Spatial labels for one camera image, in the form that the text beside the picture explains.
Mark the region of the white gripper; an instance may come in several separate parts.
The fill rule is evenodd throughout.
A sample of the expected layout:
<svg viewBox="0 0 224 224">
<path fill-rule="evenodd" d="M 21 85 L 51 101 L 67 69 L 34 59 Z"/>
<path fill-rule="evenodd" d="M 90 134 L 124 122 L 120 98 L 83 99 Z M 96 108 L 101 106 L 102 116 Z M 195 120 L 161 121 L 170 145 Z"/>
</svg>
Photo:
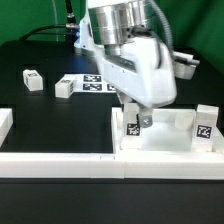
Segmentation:
<svg viewBox="0 0 224 224">
<path fill-rule="evenodd" d="M 172 59 L 167 46 L 150 31 L 121 46 L 121 55 L 110 57 L 95 45 L 96 63 L 103 79 L 144 107 L 138 118 L 142 128 L 153 124 L 151 108 L 169 105 L 177 96 Z"/>
</svg>

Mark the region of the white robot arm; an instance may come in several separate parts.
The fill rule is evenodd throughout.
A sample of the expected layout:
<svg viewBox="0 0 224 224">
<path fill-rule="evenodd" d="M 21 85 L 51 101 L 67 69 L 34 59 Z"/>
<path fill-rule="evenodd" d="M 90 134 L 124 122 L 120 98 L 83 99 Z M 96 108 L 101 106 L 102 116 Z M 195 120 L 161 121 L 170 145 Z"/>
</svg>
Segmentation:
<svg viewBox="0 0 224 224">
<path fill-rule="evenodd" d="M 79 23 L 81 52 L 94 57 L 122 104 L 137 103 L 140 126 L 176 98 L 169 23 L 154 0 L 86 0 Z"/>
</svg>

